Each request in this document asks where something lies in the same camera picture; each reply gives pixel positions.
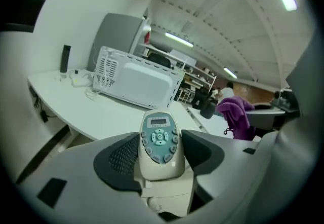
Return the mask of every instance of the white table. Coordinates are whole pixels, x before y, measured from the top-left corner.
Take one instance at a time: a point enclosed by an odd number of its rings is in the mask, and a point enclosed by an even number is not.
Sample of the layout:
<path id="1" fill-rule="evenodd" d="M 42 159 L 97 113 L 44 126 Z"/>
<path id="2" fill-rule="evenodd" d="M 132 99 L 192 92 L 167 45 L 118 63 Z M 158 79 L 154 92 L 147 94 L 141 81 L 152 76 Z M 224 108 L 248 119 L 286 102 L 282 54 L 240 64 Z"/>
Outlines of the white table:
<path id="1" fill-rule="evenodd" d="M 228 128 L 226 120 L 217 115 L 213 115 L 209 120 L 200 115 L 200 111 L 195 108 L 187 108 L 189 114 L 195 119 L 195 121 L 201 125 L 202 128 L 206 130 L 208 134 L 212 134 L 220 137 L 233 138 L 233 133 L 231 131 L 224 134 L 224 131 Z"/>
<path id="2" fill-rule="evenodd" d="M 92 140 L 100 140 L 139 131 L 148 109 L 108 96 L 97 95 L 94 101 L 85 95 L 86 87 L 75 88 L 69 77 L 61 79 L 59 71 L 28 77 L 44 104 L 70 128 Z M 181 103 L 173 101 L 170 112 L 180 129 L 199 131 L 199 127 Z"/>

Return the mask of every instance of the office chair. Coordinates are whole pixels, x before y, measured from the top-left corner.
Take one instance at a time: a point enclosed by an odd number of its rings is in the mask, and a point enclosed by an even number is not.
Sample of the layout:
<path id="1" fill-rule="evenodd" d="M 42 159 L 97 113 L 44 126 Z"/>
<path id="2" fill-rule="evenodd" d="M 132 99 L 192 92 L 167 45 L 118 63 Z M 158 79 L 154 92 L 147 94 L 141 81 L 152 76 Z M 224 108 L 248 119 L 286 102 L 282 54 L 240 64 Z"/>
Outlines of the office chair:
<path id="1" fill-rule="evenodd" d="M 168 58 L 162 56 L 162 55 L 159 55 L 159 54 L 155 54 L 155 53 L 150 53 L 148 55 L 148 58 L 147 60 L 151 61 L 151 62 L 154 62 L 154 63 L 157 63 L 157 64 L 160 64 L 160 65 L 163 65 L 167 68 L 171 68 L 171 62 Z"/>

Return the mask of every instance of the white ceiling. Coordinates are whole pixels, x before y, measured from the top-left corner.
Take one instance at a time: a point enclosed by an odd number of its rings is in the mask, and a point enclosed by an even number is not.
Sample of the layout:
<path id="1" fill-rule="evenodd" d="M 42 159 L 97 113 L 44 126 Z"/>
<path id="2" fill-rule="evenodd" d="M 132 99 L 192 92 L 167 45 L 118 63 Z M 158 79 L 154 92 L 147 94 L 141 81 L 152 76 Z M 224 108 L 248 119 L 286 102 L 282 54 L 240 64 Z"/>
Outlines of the white ceiling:
<path id="1" fill-rule="evenodd" d="M 194 43 L 183 52 L 215 71 L 282 87 L 314 28 L 305 1 L 296 2 L 286 11 L 281 0 L 154 0 L 152 30 Z"/>

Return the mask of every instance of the white wall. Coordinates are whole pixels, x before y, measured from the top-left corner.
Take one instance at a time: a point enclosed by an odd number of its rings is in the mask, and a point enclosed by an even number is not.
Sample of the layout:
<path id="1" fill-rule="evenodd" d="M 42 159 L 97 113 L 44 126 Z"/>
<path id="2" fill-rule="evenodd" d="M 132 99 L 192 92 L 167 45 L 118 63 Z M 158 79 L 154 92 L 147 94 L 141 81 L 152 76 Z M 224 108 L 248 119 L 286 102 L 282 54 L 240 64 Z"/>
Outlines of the white wall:
<path id="1" fill-rule="evenodd" d="M 153 0 L 135 0 L 135 2 L 128 9 L 127 14 L 134 17 L 141 17 L 146 9 L 150 10 L 152 1 Z"/>
<path id="2" fill-rule="evenodd" d="M 27 75 L 34 68 L 27 61 L 34 42 L 31 33 L 0 34 L 0 155 L 13 180 L 65 125 L 58 118 L 44 124 L 33 107 Z"/>
<path id="3" fill-rule="evenodd" d="M 129 14 L 136 0 L 46 0 L 34 33 L 0 35 L 1 155 L 16 179 L 39 149 L 64 124 L 46 125 L 34 111 L 27 89 L 31 73 L 59 69 L 63 45 L 71 45 L 69 68 L 86 67 L 99 25 L 108 12 Z"/>
<path id="4" fill-rule="evenodd" d="M 36 22 L 38 52 L 51 55 L 40 70 L 57 69 L 63 45 L 70 45 L 69 67 L 86 67 L 97 30 L 108 13 L 131 13 L 137 0 L 46 0 Z"/>

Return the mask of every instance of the purple jacket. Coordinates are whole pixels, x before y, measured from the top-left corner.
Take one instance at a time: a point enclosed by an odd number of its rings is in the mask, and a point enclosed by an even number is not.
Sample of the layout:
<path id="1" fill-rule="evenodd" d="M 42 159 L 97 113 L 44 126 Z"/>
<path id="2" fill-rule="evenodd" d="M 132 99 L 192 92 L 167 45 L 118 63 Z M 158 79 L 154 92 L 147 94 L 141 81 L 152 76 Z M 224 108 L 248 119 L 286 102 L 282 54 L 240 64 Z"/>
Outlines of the purple jacket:
<path id="1" fill-rule="evenodd" d="M 249 110 L 254 110 L 254 106 L 238 96 L 225 98 L 216 107 L 216 111 L 224 115 L 233 137 L 243 140 L 253 140 L 255 137 L 255 127 L 250 125 L 245 113 Z"/>

